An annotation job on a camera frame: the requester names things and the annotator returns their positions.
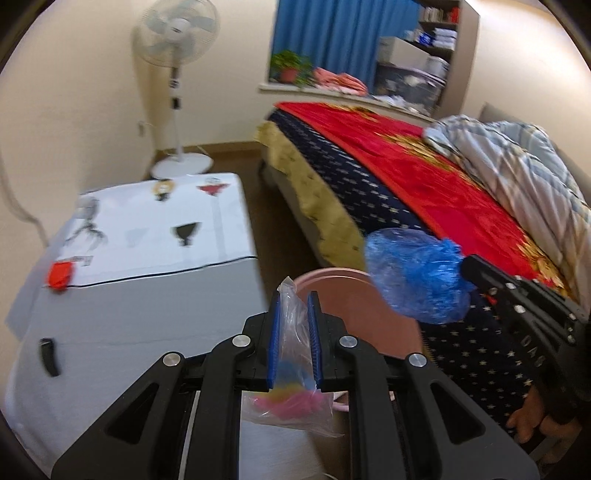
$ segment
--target plant pot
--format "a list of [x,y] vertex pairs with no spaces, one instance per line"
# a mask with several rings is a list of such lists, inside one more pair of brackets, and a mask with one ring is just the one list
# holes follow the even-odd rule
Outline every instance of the plant pot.
[[283,69],[279,75],[279,81],[281,83],[294,83],[299,73],[299,69]]

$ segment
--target red blanket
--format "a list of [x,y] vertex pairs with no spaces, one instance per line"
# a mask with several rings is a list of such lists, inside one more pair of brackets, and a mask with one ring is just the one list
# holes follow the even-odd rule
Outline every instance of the red blanket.
[[439,238],[478,254],[511,275],[561,287],[555,266],[483,188],[429,149],[420,127],[361,107],[281,102],[284,110],[352,155]]

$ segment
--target white pedestal fan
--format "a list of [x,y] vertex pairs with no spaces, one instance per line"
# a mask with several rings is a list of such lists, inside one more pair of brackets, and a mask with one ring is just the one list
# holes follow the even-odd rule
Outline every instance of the white pedestal fan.
[[180,67],[197,60],[211,46],[219,29],[216,8],[209,0],[159,0],[146,10],[134,32],[134,50],[145,61],[170,68],[170,101],[176,136],[176,155],[152,168],[156,179],[172,179],[208,171],[212,159],[185,153],[178,130],[181,109]]

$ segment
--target clear plastic bag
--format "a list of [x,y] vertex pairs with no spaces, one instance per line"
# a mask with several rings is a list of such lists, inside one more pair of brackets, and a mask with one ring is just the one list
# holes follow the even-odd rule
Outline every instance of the clear plastic bag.
[[333,429],[332,393],[316,389],[306,304],[287,277],[280,293],[277,373],[268,393],[242,396],[242,419],[264,425],[338,436]]
[[458,244],[419,230],[387,228],[365,239],[365,262],[390,307],[423,323],[461,320],[476,288],[460,275]]

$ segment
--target curtain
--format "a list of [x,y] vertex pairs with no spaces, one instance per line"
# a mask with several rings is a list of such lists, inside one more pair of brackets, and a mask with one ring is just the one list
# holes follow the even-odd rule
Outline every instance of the curtain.
[[373,89],[380,37],[417,25],[413,0],[280,0],[273,53],[292,50],[315,67],[349,73]]

